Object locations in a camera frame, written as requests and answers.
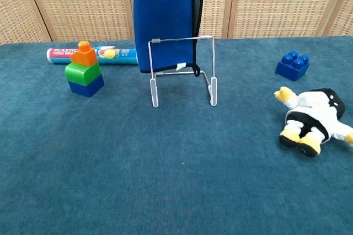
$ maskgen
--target blue lego duplo brick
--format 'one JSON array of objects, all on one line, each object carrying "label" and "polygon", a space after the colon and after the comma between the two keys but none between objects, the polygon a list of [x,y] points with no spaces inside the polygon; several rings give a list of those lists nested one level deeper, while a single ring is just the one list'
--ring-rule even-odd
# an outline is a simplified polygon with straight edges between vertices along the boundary
[{"label": "blue lego duplo brick", "polygon": [[88,85],[81,85],[74,82],[68,82],[71,91],[86,97],[92,97],[100,88],[104,86],[103,76],[99,75],[96,79],[91,81]]},{"label": "blue lego duplo brick", "polygon": [[276,73],[295,82],[305,75],[309,65],[308,56],[298,57],[298,53],[292,51],[288,55],[284,55],[277,64]]}]

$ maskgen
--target woven screen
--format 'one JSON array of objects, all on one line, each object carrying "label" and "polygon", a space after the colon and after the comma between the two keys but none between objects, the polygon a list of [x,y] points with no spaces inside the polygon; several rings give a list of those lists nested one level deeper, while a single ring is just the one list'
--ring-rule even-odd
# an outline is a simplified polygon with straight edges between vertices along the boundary
[{"label": "woven screen", "polygon": [[40,0],[40,5],[57,41],[132,38],[126,0]]},{"label": "woven screen", "polygon": [[46,41],[29,0],[0,0],[0,14],[0,44]]},{"label": "woven screen", "polygon": [[234,38],[314,36],[329,0],[237,0]]},{"label": "woven screen", "polygon": [[226,0],[204,0],[200,35],[222,37]]},{"label": "woven screen", "polygon": [[345,0],[330,35],[353,35],[353,0]]}]

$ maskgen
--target plush toy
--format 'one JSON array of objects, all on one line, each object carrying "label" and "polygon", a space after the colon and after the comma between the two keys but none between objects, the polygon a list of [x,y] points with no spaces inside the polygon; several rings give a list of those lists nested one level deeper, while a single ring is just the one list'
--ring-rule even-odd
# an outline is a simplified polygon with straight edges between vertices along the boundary
[{"label": "plush toy", "polygon": [[319,155],[321,144],[331,137],[353,146],[353,128],[338,121],[346,110],[345,104],[332,89],[315,89],[296,95],[290,88],[281,87],[275,97],[290,109],[280,133],[283,145],[298,146],[309,157]]}]

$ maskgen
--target beige woven wall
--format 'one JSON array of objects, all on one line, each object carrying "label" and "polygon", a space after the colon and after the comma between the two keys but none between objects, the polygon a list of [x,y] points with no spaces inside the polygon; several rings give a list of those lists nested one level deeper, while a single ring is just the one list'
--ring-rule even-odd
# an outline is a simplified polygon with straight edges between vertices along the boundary
[{"label": "beige woven wall", "polygon": [[345,0],[330,35],[353,35],[353,0]]},{"label": "beige woven wall", "polygon": [[130,0],[37,0],[55,41],[133,38]]},{"label": "beige woven wall", "polygon": [[[133,39],[133,0],[1,0],[0,4],[0,43]],[[353,35],[352,10],[353,0],[204,0],[200,34]]]},{"label": "beige woven wall", "polygon": [[204,0],[200,35],[213,35],[221,38],[225,10],[226,0]]},{"label": "beige woven wall", "polygon": [[0,0],[0,44],[46,38],[29,0]]},{"label": "beige woven wall", "polygon": [[235,0],[229,36],[314,36],[329,1]]}]

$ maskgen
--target blue fabric bag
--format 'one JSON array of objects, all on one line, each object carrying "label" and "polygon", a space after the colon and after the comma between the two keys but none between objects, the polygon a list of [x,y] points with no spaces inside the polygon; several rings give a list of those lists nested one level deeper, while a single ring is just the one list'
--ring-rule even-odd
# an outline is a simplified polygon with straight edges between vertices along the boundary
[{"label": "blue fabric bag", "polygon": [[[203,0],[134,0],[135,43],[140,71],[150,73],[148,42],[198,36]],[[197,40],[152,44],[153,71],[170,70],[186,63],[196,76]]]}]

